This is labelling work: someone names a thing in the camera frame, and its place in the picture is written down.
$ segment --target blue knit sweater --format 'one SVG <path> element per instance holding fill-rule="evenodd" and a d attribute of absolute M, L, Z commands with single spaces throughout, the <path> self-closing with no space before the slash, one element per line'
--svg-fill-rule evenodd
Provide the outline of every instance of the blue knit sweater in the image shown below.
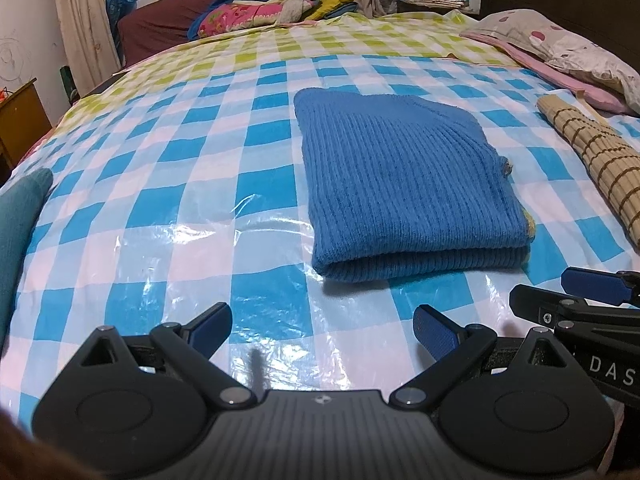
<path fill-rule="evenodd" d="M 294 98 L 313 268 L 342 282 L 517 267 L 532 232 L 473 116 L 416 96 Z"/>

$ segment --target screw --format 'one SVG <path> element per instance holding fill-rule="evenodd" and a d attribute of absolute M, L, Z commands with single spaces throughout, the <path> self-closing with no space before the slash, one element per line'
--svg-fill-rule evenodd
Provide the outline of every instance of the screw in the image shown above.
<path fill-rule="evenodd" d="M 413 404 L 420 404 L 427 398 L 427 394 L 419 388 L 402 388 L 396 391 L 396 400 L 401 404 L 411 406 Z"/>
<path fill-rule="evenodd" d="M 317 402 L 318 404 L 328 404 L 332 400 L 333 399 L 329 397 L 327 394 L 322 394 L 320 396 L 314 397 L 314 401 Z"/>
<path fill-rule="evenodd" d="M 242 404 L 251 399 L 251 391 L 244 386 L 231 386 L 220 392 L 220 399 L 227 404 Z"/>

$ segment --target wooden cabinet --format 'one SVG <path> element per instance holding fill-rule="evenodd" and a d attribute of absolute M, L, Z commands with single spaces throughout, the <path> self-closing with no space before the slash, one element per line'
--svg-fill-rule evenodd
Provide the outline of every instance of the wooden cabinet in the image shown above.
<path fill-rule="evenodd" d="M 0 150 L 11 170 L 51 129 L 33 85 L 35 81 L 32 79 L 0 102 Z"/>

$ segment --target yellow cloth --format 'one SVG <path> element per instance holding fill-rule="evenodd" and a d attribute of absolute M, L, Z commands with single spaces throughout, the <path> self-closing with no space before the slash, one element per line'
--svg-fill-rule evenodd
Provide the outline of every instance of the yellow cloth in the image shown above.
<path fill-rule="evenodd" d="M 319 7 L 316 7 L 311 14 L 303 16 L 303 18 L 305 20 L 321 20 L 329 12 L 332 12 L 332 10 L 354 1 L 355 0 L 322 0 Z"/>

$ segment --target pink pillowcase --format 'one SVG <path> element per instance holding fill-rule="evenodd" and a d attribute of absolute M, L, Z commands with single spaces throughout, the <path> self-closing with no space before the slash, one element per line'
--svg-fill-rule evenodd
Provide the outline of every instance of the pink pillowcase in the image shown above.
<path fill-rule="evenodd" d="M 222 4 L 202 20 L 198 29 L 200 38 L 246 28 L 273 25 L 282 12 L 282 3 L 263 5 Z"/>
<path fill-rule="evenodd" d="M 471 40 L 481 41 L 503 50 L 511 59 L 517 61 L 522 66 L 533 70 L 542 79 L 560 88 L 566 88 L 574 94 L 577 91 L 584 91 L 584 100 L 598 110 L 604 110 L 614 114 L 635 115 L 635 112 L 626 104 L 621 94 L 616 94 L 600 88 L 599 86 L 578 81 L 575 77 L 563 74 L 543 63 L 535 56 L 520 50 L 516 46 L 503 40 L 498 40 L 491 36 L 478 34 L 477 32 L 461 32 L 460 36 Z"/>

